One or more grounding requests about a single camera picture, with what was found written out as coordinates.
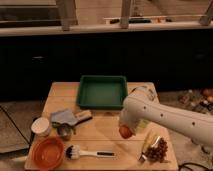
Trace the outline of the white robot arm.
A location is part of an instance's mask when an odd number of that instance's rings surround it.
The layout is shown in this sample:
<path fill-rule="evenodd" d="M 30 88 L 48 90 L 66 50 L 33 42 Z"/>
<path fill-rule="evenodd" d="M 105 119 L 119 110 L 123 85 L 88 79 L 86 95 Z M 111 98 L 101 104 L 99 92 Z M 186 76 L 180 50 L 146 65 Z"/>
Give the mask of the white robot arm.
<path fill-rule="evenodd" d="M 156 102 L 148 87 L 135 88 L 123 101 L 119 123 L 133 134 L 141 120 L 148 120 L 213 147 L 213 116 L 178 109 Z"/>

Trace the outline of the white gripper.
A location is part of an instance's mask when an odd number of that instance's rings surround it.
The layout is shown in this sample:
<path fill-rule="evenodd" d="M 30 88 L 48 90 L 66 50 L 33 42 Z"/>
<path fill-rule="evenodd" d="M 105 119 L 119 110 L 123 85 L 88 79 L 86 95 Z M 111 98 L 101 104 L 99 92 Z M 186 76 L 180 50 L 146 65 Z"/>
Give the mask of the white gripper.
<path fill-rule="evenodd" d="M 149 122 L 147 120 L 140 119 L 125 109 L 123 109 L 119 115 L 119 127 L 123 125 L 127 126 L 133 133 L 132 136 L 135 136 L 138 132 L 144 130 L 148 124 Z"/>

